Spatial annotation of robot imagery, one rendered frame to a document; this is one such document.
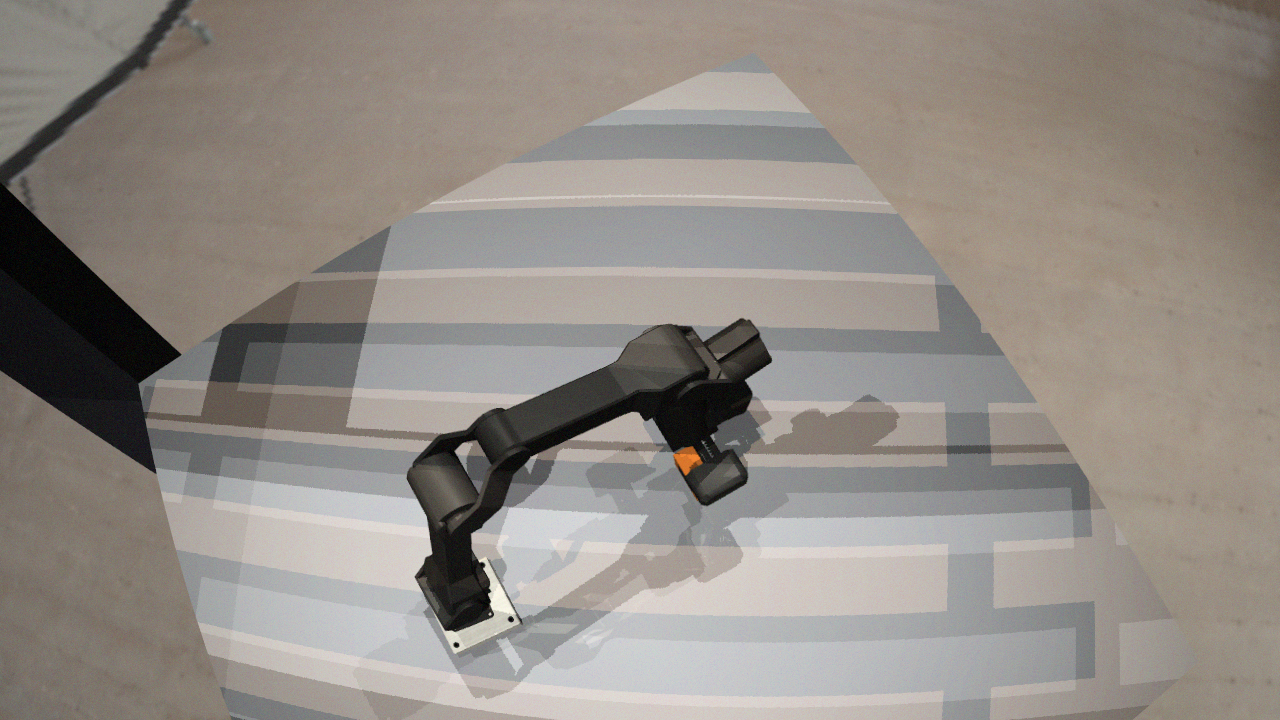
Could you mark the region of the orange block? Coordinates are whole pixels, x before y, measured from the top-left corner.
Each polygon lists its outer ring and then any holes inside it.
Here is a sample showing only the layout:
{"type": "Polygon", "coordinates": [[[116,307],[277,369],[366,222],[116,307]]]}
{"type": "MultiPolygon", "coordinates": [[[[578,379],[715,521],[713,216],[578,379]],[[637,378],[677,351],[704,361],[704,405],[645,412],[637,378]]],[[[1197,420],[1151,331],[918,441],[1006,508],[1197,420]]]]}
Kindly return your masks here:
{"type": "MultiPolygon", "coordinates": [[[[696,451],[691,446],[691,447],[686,447],[686,448],[678,451],[677,454],[675,454],[675,464],[678,468],[680,474],[684,477],[684,480],[689,486],[687,480],[685,479],[685,475],[692,468],[698,468],[703,462],[701,462],[701,459],[698,456],[696,451]]],[[[691,489],[690,486],[689,486],[689,489],[691,489]]],[[[691,492],[692,492],[692,489],[691,489],[691,492]]],[[[692,492],[692,495],[694,495],[694,492],[692,492]]],[[[695,496],[695,498],[698,500],[696,496],[695,496]]]]}

